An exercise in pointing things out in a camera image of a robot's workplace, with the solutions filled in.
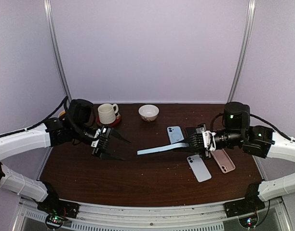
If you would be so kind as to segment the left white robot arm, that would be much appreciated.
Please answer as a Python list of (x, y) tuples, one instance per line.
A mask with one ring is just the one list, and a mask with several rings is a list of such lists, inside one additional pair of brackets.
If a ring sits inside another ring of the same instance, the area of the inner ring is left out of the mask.
[(96, 120), (93, 104), (87, 100), (67, 101), (59, 104), (64, 114), (54, 117), (49, 114), (42, 121), (28, 128), (0, 134), (0, 188), (43, 203), (51, 213), (57, 214), (63, 204), (54, 188), (46, 182), (32, 180), (6, 167), (2, 160), (30, 150), (55, 147), (66, 142), (79, 141), (93, 147), (93, 156), (103, 160), (118, 160), (119, 157), (107, 153), (111, 137), (128, 142), (115, 129), (103, 125), (94, 128), (87, 123)]

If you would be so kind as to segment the purple phone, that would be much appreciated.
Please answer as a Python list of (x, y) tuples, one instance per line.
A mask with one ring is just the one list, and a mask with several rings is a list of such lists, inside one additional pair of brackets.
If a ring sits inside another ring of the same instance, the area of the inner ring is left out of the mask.
[(186, 128), (185, 128), (185, 131), (186, 131), (186, 135), (187, 135), (187, 137), (191, 137), (192, 135), (194, 135), (194, 134), (197, 133), (195, 127), (186, 127)]

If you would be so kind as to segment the white phone from blue case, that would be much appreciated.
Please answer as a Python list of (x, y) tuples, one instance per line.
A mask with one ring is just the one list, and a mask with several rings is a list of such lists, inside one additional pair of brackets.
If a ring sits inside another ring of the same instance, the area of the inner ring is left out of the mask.
[(187, 157), (187, 162), (198, 182), (204, 182), (212, 178), (204, 161), (198, 154)]

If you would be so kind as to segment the pink phone case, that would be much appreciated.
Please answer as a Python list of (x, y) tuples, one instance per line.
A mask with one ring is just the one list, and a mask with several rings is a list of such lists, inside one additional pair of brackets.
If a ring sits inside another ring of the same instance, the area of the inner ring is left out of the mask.
[(212, 157), (216, 161), (222, 173), (227, 174), (236, 169), (233, 161), (230, 159), (229, 155), (224, 149), (215, 150), (211, 153)]

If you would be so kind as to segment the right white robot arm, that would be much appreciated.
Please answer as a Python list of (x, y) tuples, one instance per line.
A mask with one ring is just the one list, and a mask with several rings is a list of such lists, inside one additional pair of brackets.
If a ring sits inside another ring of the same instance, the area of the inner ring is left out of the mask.
[[(295, 138), (289, 137), (277, 127), (262, 119), (266, 126), (251, 126), (254, 115), (250, 107), (240, 102), (225, 104), (219, 113), (223, 129), (201, 131), (189, 135), (185, 142), (196, 152), (213, 152), (224, 148), (241, 148), (243, 153), (260, 158), (284, 159), (295, 163)], [(272, 198), (295, 193), (295, 173), (270, 181), (252, 183), (248, 186), (241, 209), (251, 212), (259, 204)]]

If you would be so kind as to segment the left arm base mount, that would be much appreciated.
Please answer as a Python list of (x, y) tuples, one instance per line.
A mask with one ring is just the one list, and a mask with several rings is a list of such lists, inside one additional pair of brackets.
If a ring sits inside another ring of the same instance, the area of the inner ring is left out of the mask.
[(49, 193), (42, 202), (37, 202), (37, 209), (47, 214), (45, 225), (50, 230), (56, 230), (63, 226), (69, 218), (76, 218), (80, 205), (59, 199), (54, 193)]

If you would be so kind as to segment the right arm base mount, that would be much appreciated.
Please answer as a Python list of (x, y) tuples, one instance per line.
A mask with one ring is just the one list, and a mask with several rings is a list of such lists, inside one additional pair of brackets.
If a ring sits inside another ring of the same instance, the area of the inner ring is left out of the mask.
[(265, 203), (258, 196), (246, 196), (243, 199), (224, 203), (227, 218), (238, 218), (239, 224), (248, 230), (258, 226), (258, 211), (264, 208)]

